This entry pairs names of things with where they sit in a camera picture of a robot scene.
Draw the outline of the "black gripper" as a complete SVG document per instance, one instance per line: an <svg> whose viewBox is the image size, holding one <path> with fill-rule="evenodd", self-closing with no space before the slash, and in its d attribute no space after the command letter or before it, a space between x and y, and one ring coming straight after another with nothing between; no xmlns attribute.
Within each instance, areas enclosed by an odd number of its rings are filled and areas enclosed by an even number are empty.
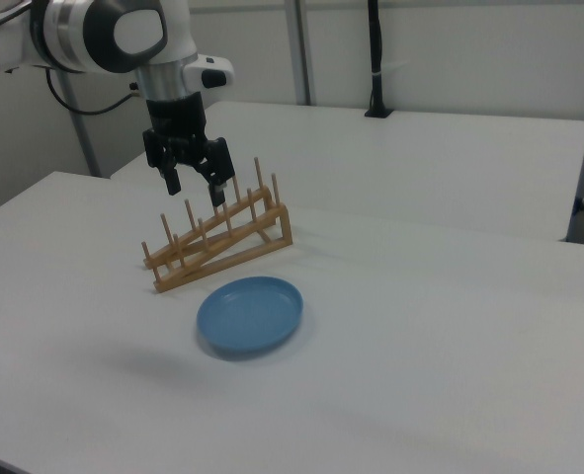
<svg viewBox="0 0 584 474"><path fill-rule="evenodd" d="M224 189L235 176L227 142L208 140L206 115L200 92L172 101L146 101L151 128L143 134L147 164L158 170L167 191L181 190L176 165L193 167L208 183L213 206L225 203Z"/></svg>

